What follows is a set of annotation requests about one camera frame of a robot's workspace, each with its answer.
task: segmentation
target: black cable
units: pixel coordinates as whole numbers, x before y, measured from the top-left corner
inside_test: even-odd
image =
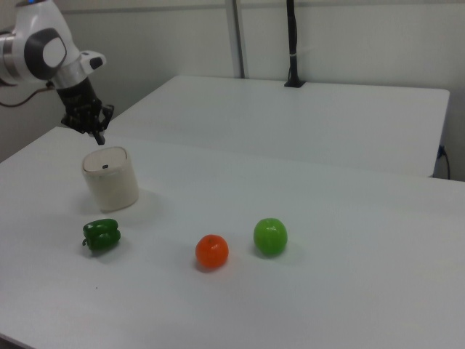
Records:
[[[448,165],[448,180],[449,180],[450,179],[449,157],[448,157],[448,154],[445,152],[445,149],[443,149],[442,152],[444,153],[444,156],[445,156],[445,162]]]
[[[36,91],[34,91],[34,93],[32,95],[30,95],[28,98],[26,98],[25,100],[23,100],[22,102],[20,103],[17,103],[17,104],[5,104],[5,103],[2,103],[0,102],[0,105],[2,107],[5,107],[5,108],[16,108],[16,107],[20,107],[21,105],[24,105],[26,104],[27,102],[29,102],[31,100],[32,97],[34,97],[35,95],[37,95],[38,93],[42,93],[42,92],[47,92],[47,91],[52,91],[53,89],[55,89],[55,87],[53,86],[53,84],[51,82],[47,82],[46,84],[46,87],[42,88],[42,89],[37,89]]]

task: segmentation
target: black pole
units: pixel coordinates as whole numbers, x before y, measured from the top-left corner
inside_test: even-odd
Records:
[[[289,68],[288,82],[286,87],[302,87],[305,81],[299,79],[297,73],[297,21],[294,13],[294,0],[286,0],[288,7],[288,32],[289,32]]]

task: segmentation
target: green apple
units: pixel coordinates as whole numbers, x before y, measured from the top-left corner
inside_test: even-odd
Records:
[[[257,223],[254,229],[254,243],[266,256],[280,254],[288,242],[288,232],[284,224],[276,218],[266,218]]]

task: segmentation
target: green bell pepper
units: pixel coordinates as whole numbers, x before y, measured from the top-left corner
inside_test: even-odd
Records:
[[[118,222],[112,219],[90,222],[83,230],[86,238],[82,241],[82,246],[87,244],[91,251],[112,247],[121,238]]]

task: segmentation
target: white cup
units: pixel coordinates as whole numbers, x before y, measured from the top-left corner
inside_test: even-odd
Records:
[[[131,158],[122,147],[90,153],[82,161],[82,174],[102,211],[123,209],[139,198]]]

